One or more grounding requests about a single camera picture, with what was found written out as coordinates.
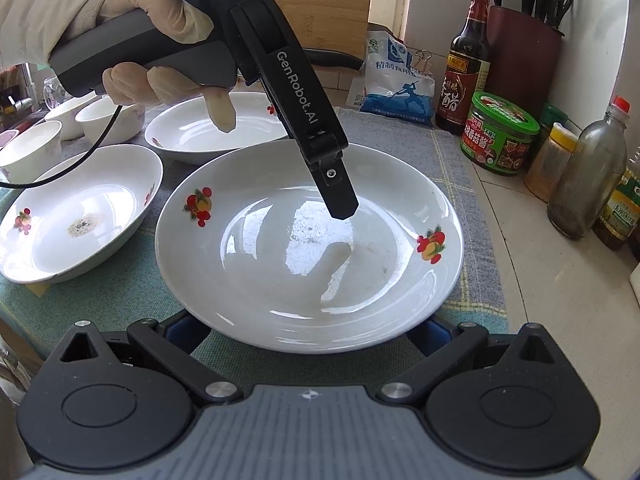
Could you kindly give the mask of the left gloved hand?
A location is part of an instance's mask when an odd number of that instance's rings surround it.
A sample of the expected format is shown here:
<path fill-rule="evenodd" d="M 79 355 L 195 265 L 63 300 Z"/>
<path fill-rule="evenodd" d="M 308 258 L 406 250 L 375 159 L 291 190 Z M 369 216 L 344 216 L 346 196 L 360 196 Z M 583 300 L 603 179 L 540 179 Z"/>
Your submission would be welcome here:
<path fill-rule="evenodd" d="M 134 9 L 143 10 L 163 34 L 195 44 L 213 31 L 203 12 L 183 0 L 1 0 L 1 66 L 47 64 L 62 39 L 71 40 Z M 104 70 L 102 84 L 117 105 L 176 104 L 199 94 L 209 118 L 223 132 L 236 126 L 227 89 L 203 87 L 170 67 L 123 62 Z"/>

